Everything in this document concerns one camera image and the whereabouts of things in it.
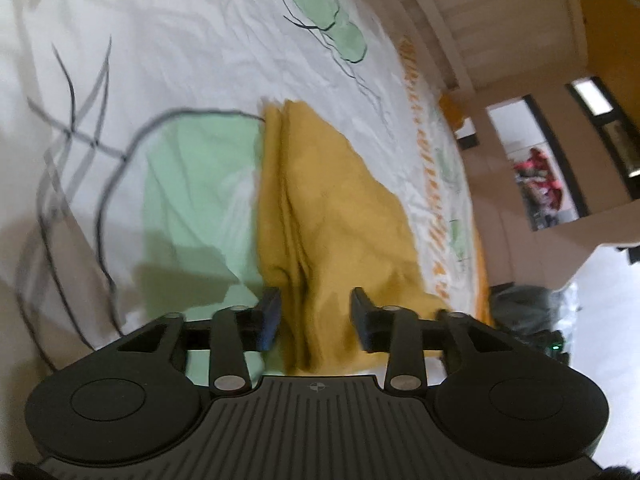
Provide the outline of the mustard yellow knit sweater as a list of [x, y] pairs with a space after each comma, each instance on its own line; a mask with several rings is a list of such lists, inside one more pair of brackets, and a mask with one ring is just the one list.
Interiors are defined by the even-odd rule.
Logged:
[[381, 365], [362, 350], [350, 293], [431, 320], [445, 301], [424, 289], [398, 198], [340, 132], [304, 102], [265, 109], [257, 204], [259, 272], [280, 289], [278, 345], [292, 375], [343, 375]]

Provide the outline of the pile of colourful clothes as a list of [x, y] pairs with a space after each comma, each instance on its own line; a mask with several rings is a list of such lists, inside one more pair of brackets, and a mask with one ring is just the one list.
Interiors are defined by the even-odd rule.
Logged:
[[528, 157], [521, 162], [514, 162], [513, 169], [533, 230], [557, 226], [563, 187], [551, 167], [549, 157], [539, 148], [530, 148]]

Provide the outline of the dark bag on floor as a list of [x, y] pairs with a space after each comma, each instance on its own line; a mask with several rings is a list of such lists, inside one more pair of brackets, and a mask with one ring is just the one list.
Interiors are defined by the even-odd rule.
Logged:
[[566, 365], [578, 310], [574, 284], [551, 290], [511, 283], [490, 290], [489, 313], [498, 330]]

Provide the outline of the white leaf-print duvet cover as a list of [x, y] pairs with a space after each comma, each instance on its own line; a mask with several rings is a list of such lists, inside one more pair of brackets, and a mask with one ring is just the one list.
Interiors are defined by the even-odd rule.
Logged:
[[265, 109], [308, 104], [475, 314], [471, 195], [387, 0], [1, 0], [1, 463], [50, 373], [151, 318], [254, 301]]

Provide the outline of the light wooden bed frame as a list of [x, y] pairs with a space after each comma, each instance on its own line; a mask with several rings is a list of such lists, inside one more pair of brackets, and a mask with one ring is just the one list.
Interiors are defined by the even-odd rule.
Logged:
[[[597, 248], [638, 244], [639, 182], [612, 132], [639, 129], [639, 0], [387, 1], [474, 126], [462, 157], [491, 284], [557, 289]], [[539, 231], [513, 169], [530, 148], [563, 187]]]

